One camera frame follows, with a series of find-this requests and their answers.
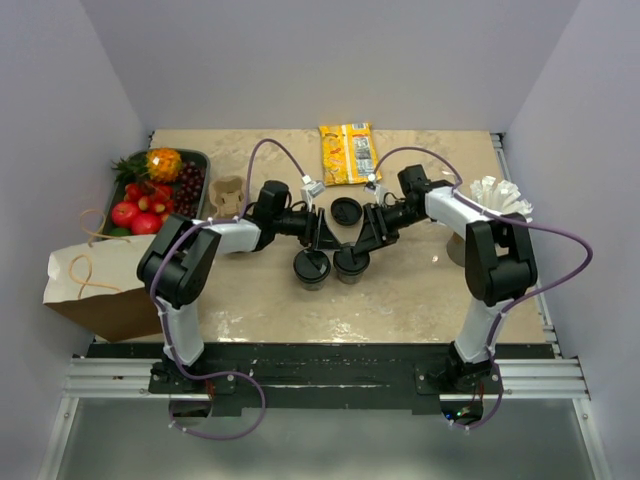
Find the dark coffee cup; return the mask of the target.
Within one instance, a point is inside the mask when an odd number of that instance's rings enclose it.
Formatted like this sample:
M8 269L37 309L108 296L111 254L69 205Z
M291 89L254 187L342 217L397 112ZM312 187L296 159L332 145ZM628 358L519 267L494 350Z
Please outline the dark coffee cup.
M364 273L363 272L344 272L341 270L337 271L338 279L347 285L354 285L361 281Z
M299 283L301 287L307 291L319 291L324 287L325 282L326 282L325 278L320 278L320 279L299 278Z

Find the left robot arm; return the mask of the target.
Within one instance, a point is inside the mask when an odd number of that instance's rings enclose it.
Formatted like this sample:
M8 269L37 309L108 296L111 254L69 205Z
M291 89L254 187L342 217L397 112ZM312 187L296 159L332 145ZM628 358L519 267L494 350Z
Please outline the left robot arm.
M197 301L217 256L263 250L278 235L297 238L302 251L294 272L307 285L323 282L331 270L326 253L341 244L323 208L299 210L288 203L288 185L266 181L250 211L234 219L194 220L172 214L137 265L136 275L154 303L164 336L164 354L175 362L171 378L185 392L200 390L207 368Z

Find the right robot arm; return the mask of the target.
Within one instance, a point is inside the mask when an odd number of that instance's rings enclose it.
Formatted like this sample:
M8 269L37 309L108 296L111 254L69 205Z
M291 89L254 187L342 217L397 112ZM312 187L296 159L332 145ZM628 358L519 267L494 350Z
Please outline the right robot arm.
M466 393L492 370L495 341L507 307L537 282L526 222L519 214L498 215L458 197L453 184L429 179L420 165L401 170L398 181L400 200L391 206L369 203L363 207L363 225L346 258L362 271L371 252L396 243L400 229L422 220L440 222L463 239L464 275L472 300L443 370L432 381Z

